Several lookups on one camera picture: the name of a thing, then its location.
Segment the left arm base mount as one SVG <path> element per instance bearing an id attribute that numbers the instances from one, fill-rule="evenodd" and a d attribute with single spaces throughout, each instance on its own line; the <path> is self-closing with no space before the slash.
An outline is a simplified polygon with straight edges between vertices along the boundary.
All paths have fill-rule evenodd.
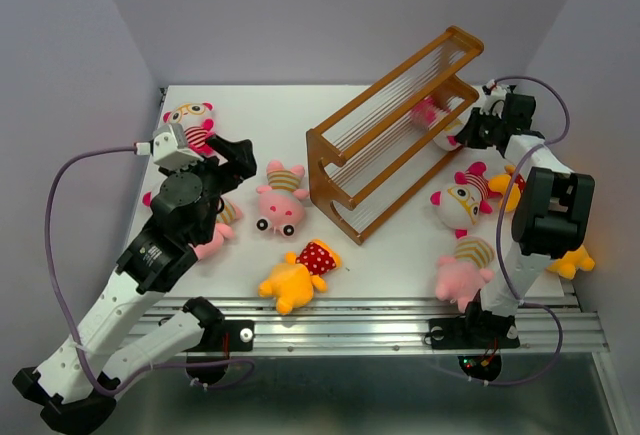
<path id="1" fill-rule="evenodd" d="M 245 382 L 255 371 L 252 359 L 234 358 L 253 350 L 255 322 L 225 320 L 206 329 L 200 342 L 186 350 L 190 385 L 204 391 L 222 390 Z"/>

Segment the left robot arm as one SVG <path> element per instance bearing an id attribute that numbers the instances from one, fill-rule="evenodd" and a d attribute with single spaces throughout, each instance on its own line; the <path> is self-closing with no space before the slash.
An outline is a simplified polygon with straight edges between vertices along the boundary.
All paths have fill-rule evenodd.
<path id="1" fill-rule="evenodd" d="M 196 346 L 210 349 L 230 342 L 223 313 L 206 298 L 195 297 L 153 332 L 123 343 L 146 311 L 196 264 L 196 247 L 212 241 L 223 195 L 256 174 L 250 140 L 213 135 L 206 143 L 215 152 L 210 158 L 171 134 L 122 147 L 124 153 L 150 157 L 165 179 L 152 199 L 151 216 L 81 321 L 70 313 L 54 263 L 47 263 L 69 336 L 38 366 L 21 369 L 13 385 L 23 398 L 41 406 L 40 416 L 51 430 L 91 434 L 144 374 L 188 370 L 190 364 L 178 363 L 174 356 Z"/>

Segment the pink plush under left arm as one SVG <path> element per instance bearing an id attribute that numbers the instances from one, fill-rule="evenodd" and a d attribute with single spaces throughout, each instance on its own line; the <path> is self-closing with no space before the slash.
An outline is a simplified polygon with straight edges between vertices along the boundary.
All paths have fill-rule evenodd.
<path id="1" fill-rule="evenodd" d="M 214 234 L 210 242 L 194 247 L 198 260 L 211 257 L 221 249 L 226 240 L 233 239 L 235 232 L 232 224 L 244 216 L 243 211 L 228 198 L 221 199 L 221 210 L 216 216 Z"/>

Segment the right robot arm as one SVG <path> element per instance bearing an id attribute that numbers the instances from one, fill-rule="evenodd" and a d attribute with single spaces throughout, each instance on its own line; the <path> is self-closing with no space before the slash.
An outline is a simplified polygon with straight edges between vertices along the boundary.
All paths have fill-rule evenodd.
<path id="1" fill-rule="evenodd" d="M 500 271 L 443 331 L 449 349 L 518 347 L 515 315 L 526 292 L 548 265 L 584 241 L 595 180 L 559 161 L 551 141 L 532 130 L 534 111 L 532 97 L 509 93 L 500 114 L 475 108 L 456 136 L 466 148 L 496 149 L 525 186 L 512 214 L 511 247 L 496 252 Z"/>

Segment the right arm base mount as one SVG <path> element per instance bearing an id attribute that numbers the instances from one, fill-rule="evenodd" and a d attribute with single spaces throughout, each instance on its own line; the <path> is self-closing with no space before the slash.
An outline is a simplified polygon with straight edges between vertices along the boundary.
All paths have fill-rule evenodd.
<path id="1" fill-rule="evenodd" d="M 502 370 L 501 349 L 520 347 L 515 318 L 482 315 L 433 318 L 425 340 L 434 350 L 460 350 L 460 369 L 472 379 L 494 382 Z"/>

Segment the pink plush with wheels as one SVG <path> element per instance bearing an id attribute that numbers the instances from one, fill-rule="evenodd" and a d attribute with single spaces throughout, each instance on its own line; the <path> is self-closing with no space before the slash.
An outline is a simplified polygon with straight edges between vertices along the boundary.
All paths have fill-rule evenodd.
<path id="1" fill-rule="evenodd" d="M 284 237 L 295 234 L 297 226 L 305 217 L 303 201 L 309 191 L 302 187 L 306 170 L 303 165 L 286 168 L 280 161 L 272 160 L 266 167 L 267 183 L 256 188 L 259 231 L 271 230 Z"/>

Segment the yellow bear plush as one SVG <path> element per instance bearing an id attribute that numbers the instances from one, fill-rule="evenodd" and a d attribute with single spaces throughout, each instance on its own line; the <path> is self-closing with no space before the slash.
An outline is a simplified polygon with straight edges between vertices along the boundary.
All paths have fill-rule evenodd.
<path id="1" fill-rule="evenodd" d="M 500 205 L 505 206 L 507 213 L 517 208 L 526 187 L 524 178 L 514 173 L 515 166 L 506 165 L 503 173 L 493 176 L 488 181 L 489 190 L 494 196 L 500 196 Z"/>
<path id="2" fill-rule="evenodd" d="M 572 280 L 578 271 L 592 271 L 595 260 L 589 255 L 584 245 L 575 251 L 567 251 L 566 254 L 551 263 L 546 270 L 559 275 L 562 278 Z"/>
<path id="3" fill-rule="evenodd" d="M 298 254 L 286 253 L 284 261 L 276 264 L 260 283 L 258 294 L 274 299 L 280 315 L 289 315 L 311 302 L 316 292 L 325 293 L 328 285 L 324 277 L 341 266 L 341 257 L 334 250 L 313 239 Z"/>

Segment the white glasses plush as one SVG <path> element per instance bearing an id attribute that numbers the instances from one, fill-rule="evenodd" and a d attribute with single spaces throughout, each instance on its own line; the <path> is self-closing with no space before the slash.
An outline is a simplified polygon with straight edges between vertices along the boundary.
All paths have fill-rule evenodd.
<path id="1" fill-rule="evenodd" d="M 210 102 L 186 103 L 162 116 L 163 123 L 178 123 L 185 132 L 189 147 L 196 153 L 210 157 L 214 150 L 206 140 L 214 134 L 214 106 Z"/>
<path id="2" fill-rule="evenodd" d="M 414 106 L 409 111 L 410 121 L 418 128 L 427 132 L 435 130 L 435 126 L 449 115 L 449 109 L 441 109 L 435 100 L 429 96 Z M 467 109 L 455 120 L 452 120 L 442 130 L 440 130 L 432 141 L 442 150 L 453 151 L 460 144 L 455 140 L 455 136 L 464 128 L 470 116 Z"/>
<path id="3" fill-rule="evenodd" d="M 456 172 L 452 183 L 430 196 L 437 217 L 457 239 L 473 231 L 483 214 L 491 214 L 490 201 L 500 197 L 489 187 L 486 171 L 486 164 L 476 161 L 465 171 Z"/>
<path id="4" fill-rule="evenodd" d="M 142 196 L 142 204 L 145 207 L 150 207 L 151 206 L 151 202 L 153 200 L 153 198 L 159 194 L 160 192 L 160 187 L 161 187 L 162 183 L 155 183 L 153 184 L 148 191 L 146 191 L 143 196 Z"/>

